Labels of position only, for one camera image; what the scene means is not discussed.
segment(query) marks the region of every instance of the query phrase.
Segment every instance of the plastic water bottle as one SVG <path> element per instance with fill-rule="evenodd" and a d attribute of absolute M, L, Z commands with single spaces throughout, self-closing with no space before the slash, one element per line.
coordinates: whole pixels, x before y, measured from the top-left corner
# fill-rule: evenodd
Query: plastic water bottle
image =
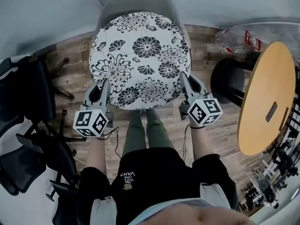
<path fill-rule="evenodd" d="M 253 48 L 261 49 L 259 39 L 252 37 L 248 30 L 236 27 L 218 32 L 214 42 L 222 53 L 245 54 Z"/>

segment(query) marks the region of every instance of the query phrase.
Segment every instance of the black cable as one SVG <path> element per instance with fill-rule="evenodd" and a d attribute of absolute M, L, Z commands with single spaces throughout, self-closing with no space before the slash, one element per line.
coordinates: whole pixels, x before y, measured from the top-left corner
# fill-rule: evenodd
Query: black cable
<path fill-rule="evenodd" d="M 108 136 L 107 138 L 100 138 L 98 137 L 99 140 L 107 140 L 109 137 L 112 135 L 114 131 L 117 131 L 117 146 L 114 150 L 114 152 L 118 155 L 118 157 L 121 159 L 121 156 L 117 153 L 118 145 L 119 145 L 119 127 L 116 127 L 114 130 L 110 131 L 108 134 L 103 134 L 102 136 Z"/>
<path fill-rule="evenodd" d="M 191 129 L 201 129 L 201 128 L 204 128 L 205 126 L 202 126 L 202 127 L 191 127 Z"/>
<path fill-rule="evenodd" d="M 182 155 L 182 160 L 186 161 L 186 154 L 187 154 L 187 146 L 186 146 L 186 137 L 187 137 L 187 129 L 188 127 L 190 127 L 191 125 L 188 124 L 186 129 L 184 130 L 184 139 L 183 139 L 183 155 Z"/>

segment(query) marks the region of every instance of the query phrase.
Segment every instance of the cylindrical black base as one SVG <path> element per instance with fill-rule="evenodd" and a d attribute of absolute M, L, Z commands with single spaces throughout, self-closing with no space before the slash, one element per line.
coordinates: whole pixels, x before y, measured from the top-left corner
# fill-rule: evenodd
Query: cylindrical black base
<path fill-rule="evenodd" d="M 210 87 L 212 94 L 222 104 L 230 102 L 241 107 L 245 82 L 243 69 L 235 67 L 237 62 L 233 59 L 223 59 L 212 72 Z"/>

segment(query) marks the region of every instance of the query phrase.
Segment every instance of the black and white floral pattern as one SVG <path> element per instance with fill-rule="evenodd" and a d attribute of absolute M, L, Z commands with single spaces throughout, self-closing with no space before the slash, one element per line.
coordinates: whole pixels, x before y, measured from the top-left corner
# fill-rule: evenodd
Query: black and white floral pattern
<path fill-rule="evenodd" d="M 108 79 L 111 84 L 111 94 L 119 93 L 125 87 L 128 79 L 131 78 L 131 71 L 134 69 L 130 65 L 130 61 L 125 60 L 127 55 L 119 54 L 114 57 L 108 54 L 109 60 L 99 60 L 97 64 L 93 64 L 90 67 L 91 73 L 98 86 L 101 87 L 100 82 L 104 79 Z"/>
<path fill-rule="evenodd" d="M 175 78 L 179 74 L 179 69 L 176 65 L 170 62 L 164 62 L 158 67 L 159 74 L 165 78 Z"/>
<path fill-rule="evenodd" d="M 139 97 L 139 91 L 134 88 L 126 88 L 123 90 L 118 97 L 118 102 L 122 105 L 132 104 Z"/>
<path fill-rule="evenodd" d="M 188 53 L 189 51 L 188 51 L 188 43 L 187 43 L 187 41 L 183 38 L 183 39 L 180 41 L 180 43 L 181 43 L 182 49 L 183 49 L 186 53 Z"/>
<path fill-rule="evenodd" d="M 114 26 L 117 26 L 117 30 L 124 33 L 132 30 L 137 31 L 139 27 L 142 27 L 147 21 L 147 16 L 142 13 L 131 13 L 125 16 L 120 16 L 113 22 Z"/>
<path fill-rule="evenodd" d="M 154 74 L 155 71 L 154 69 L 152 69 L 149 65 L 146 65 L 146 66 L 138 66 L 137 67 L 137 70 L 142 73 L 142 74 L 145 74 L 145 75 L 151 75 L 151 74 Z"/>
<path fill-rule="evenodd" d="M 149 58 L 158 54 L 161 46 L 155 37 L 141 37 L 133 43 L 132 49 L 140 58 Z"/>
<path fill-rule="evenodd" d="M 166 29 L 171 26 L 170 20 L 163 16 L 157 16 L 155 18 L 155 23 L 161 29 Z"/>
<path fill-rule="evenodd" d="M 171 102 L 189 76 L 185 38 L 170 19 L 152 12 L 120 16 L 101 28 L 90 50 L 90 71 L 99 88 L 107 79 L 110 103 L 134 110 Z"/>
<path fill-rule="evenodd" d="M 125 44 L 125 41 L 124 40 L 117 40 L 117 41 L 114 41 L 113 43 L 111 43 L 111 45 L 109 46 L 109 49 L 108 51 L 109 52 L 113 52 L 113 51 L 116 51 L 116 50 L 120 50 L 121 47 Z"/>
<path fill-rule="evenodd" d="M 174 86 L 174 89 L 169 91 L 169 94 L 171 96 L 166 96 L 165 97 L 165 101 L 167 103 L 175 100 L 182 93 L 181 84 L 180 84 L 179 79 L 177 80 L 177 82 L 173 82 L 173 86 Z"/>
<path fill-rule="evenodd" d="M 144 79 L 142 83 L 137 83 L 136 88 L 140 95 L 139 97 L 143 102 L 154 102 L 164 99 L 168 91 L 167 85 L 160 80 L 152 80 L 150 77 Z"/>
<path fill-rule="evenodd" d="M 158 55 L 158 60 L 162 63 L 170 62 L 175 64 L 176 66 L 180 66 L 180 64 L 186 64 L 188 59 L 186 58 L 187 53 L 184 52 L 182 47 L 163 45 Z"/>

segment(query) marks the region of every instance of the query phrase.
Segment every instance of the green pants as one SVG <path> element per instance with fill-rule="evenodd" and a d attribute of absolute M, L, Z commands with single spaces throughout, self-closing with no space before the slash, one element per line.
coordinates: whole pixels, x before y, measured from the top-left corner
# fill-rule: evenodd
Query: green pants
<path fill-rule="evenodd" d="M 159 119 L 154 109 L 147 110 L 147 121 L 149 147 L 174 148 L 162 121 Z M 142 125 L 141 115 L 139 111 L 131 111 L 122 156 L 126 153 L 146 148 L 145 131 Z"/>

